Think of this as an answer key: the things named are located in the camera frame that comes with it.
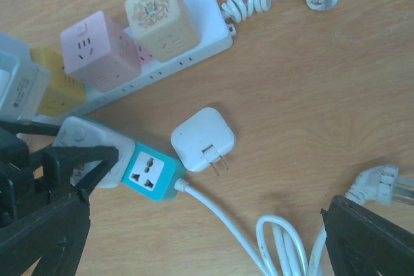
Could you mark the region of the yellow cube socket adapter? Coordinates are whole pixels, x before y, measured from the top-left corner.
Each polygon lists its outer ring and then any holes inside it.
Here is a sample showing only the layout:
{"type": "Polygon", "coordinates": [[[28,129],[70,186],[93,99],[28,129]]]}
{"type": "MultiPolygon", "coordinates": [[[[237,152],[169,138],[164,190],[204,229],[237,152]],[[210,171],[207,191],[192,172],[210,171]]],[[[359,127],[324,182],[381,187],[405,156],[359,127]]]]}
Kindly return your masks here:
{"type": "Polygon", "coordinates": [[[85,85],[65,73],[63,57],[46,46],[30,49],[32,61],[50,70],[50,81],[37,113],[58,116],[83,104],[87,97],[85,85]]]}

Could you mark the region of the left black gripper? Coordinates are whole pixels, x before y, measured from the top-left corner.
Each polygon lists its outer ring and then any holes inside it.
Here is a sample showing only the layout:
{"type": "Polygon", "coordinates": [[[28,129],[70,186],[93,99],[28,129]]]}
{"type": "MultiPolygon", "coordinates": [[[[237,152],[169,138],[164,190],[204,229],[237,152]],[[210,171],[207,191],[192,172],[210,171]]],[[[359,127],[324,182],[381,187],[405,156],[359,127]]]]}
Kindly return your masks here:
{"type": "MultiPolygon", "coordinates": [[[[47,134],[47,126],[1,122],[1,227],[20,220],[48,204],[47,192],[40,186],[30,166],[30,153],[26,142],[18,133],[47,134]]],[[[103,177],[118,162],[115,147],[52,147],[41,152],[41,166],[45,181],[57,193],[66,195],[85,191],[90,195],[103,177]],[[75,170],[95,163],[74,185],[71,178],[75,170]]]]}

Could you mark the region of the beige cube socket adapter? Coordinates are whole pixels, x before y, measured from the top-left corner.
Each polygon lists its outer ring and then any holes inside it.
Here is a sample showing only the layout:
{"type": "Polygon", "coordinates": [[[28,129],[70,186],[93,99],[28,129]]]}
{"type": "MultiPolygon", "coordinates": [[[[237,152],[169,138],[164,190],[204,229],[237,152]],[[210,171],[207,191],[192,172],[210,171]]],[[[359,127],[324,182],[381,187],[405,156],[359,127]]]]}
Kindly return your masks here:
{"type": "Polygon", "coordinates": [[[201,42],[184,0],[126,0],[133,38],[158,61],[165,62],[201,42]]]}

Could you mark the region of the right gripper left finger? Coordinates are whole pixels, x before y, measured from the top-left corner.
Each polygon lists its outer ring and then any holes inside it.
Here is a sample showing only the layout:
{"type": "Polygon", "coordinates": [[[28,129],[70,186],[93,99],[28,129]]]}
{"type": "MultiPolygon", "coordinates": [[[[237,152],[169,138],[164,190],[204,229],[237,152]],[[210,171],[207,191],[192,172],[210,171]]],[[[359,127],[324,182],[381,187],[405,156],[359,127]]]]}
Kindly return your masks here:
{"type": "Polygon", "coordinates": [[[1,275],[75,275],[91,226],[86,191],[79,190],[1,230],[1,275]]]}

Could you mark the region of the pink cube socket adapter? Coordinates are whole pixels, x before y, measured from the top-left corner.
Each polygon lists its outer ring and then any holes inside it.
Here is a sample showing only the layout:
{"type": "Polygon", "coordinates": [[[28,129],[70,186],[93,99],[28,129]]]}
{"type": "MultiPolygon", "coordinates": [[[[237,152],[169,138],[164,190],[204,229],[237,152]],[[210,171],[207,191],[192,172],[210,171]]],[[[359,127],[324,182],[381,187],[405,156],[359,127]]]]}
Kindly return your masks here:
{"type": "Polygon", "coordinates": [[[65,29],[60,38],[65,73],[100,92],[141,74],[135,42],[102,11],[65,29]]]}

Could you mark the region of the white round plug charger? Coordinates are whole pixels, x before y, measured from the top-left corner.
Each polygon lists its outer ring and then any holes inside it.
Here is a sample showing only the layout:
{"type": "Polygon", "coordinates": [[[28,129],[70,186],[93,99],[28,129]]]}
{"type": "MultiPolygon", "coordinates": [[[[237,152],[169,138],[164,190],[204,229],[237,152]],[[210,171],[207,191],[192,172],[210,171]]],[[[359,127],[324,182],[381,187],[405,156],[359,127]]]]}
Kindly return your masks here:
{"type": "Polygon", "coordinates": [[[234,132],[212,107],[205,107],[182,122],[170,140],[184,167],[194,173],[221,161],[236,145],[234,132]]]}

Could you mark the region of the white square charger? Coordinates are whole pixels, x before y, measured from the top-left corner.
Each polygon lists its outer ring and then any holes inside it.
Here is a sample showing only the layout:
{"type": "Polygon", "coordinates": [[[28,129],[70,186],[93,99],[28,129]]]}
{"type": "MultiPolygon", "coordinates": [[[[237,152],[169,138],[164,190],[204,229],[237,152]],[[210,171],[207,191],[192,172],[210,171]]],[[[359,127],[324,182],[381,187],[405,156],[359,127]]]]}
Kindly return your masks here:
{"type": "Polygon", "coordinates": [[[1,120],[30,123],[50,81],[50,70],[32,61],[29,46],[1,33],[1,120]]]}

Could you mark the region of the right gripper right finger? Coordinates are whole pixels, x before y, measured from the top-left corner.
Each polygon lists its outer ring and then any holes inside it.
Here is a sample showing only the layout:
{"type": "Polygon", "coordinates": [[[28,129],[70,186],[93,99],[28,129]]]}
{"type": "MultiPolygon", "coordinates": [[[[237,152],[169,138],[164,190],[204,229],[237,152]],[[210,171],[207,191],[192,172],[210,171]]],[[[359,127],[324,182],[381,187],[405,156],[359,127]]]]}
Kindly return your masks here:
{"type": "Polygon", "coordinates": [[[413,234],[337,195],[321,210],[335,275],[413,275],[413,234]]]}

